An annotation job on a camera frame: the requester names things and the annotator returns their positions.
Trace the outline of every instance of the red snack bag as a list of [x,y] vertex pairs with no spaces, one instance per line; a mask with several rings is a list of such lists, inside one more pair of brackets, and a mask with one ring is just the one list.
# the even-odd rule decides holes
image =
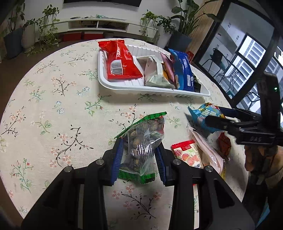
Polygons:
[[107,54],[108,79],[141,78],[143,75],[134,64],[133,57],[125,45],[124,40],[98,42]]
[[227,158],[231,150],[231,141],[229,137],[225,135],[225,132],[222,132],[219,135],[217,140],[218,140],[218,145],[219,145],[219,149],[221,153],[220,156],[222,158]]

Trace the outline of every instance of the red storage box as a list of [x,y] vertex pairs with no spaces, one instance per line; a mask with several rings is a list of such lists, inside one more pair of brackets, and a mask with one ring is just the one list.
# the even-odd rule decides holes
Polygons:
[[63,35],[63,41],[76,41],[81,40],[82,34],[81,33],[66,33]]
[[95,40],[95,39],[102,39],[103,34],[99,33],[85,33],[83,36],[83,40]]

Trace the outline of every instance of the white wall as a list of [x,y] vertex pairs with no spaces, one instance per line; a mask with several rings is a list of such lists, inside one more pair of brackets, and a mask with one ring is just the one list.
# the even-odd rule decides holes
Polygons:
[[[195,0],[195,3],[198,5],[202,2],[203,0]],[[115,5],[109,2],[77,2],[63,4],[63,0],[25,0],[25,19],[38,19],[42,17],[43,9],[49,4],[60,9],[60,13],[57,16],[58,19],[68,19],[77,16],[95,16],[99,14],[109,18],[126,19],[138,24],[142,14],[146,13],[147,9],[156,15],[172,16],[174,15],[171,12],[172,8],[179,5],[177,0],[142,0],[140,7],[123,4]]]

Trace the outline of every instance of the television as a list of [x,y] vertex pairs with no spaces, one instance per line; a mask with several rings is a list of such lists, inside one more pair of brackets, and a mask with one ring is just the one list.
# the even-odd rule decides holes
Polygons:
[[139,7],[142,0],[64,0],[64,3],[71,2],[112,2],[114,4],[125,4]]

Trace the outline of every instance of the floral tablecloth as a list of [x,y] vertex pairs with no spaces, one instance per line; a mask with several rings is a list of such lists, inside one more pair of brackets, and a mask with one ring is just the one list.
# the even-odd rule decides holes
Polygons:
[[[125,39],[125,43],[166,53],[139,40]],[[229,107],[217,86],[194,67],[210,97],[115,94],[98,81],[98,50],[93,40],[49,55],[23,77],[7,104],[0,125],[0,176],[23,217],[65,166],[84,167],[100,158],[123,128],[146,114],[167,111],[162,142],[170,149],[190,139],[188,106],[212,102]],[[242,200],[248,179],[244,149],[230,138],[226,182]],[[146,185],[118,179],[114,186],[104,188],[109,229],[168,229],[173,187],[163,186],[157,167],[156,174],[156,180]],[[130,196],[141,197],[144,208]]]

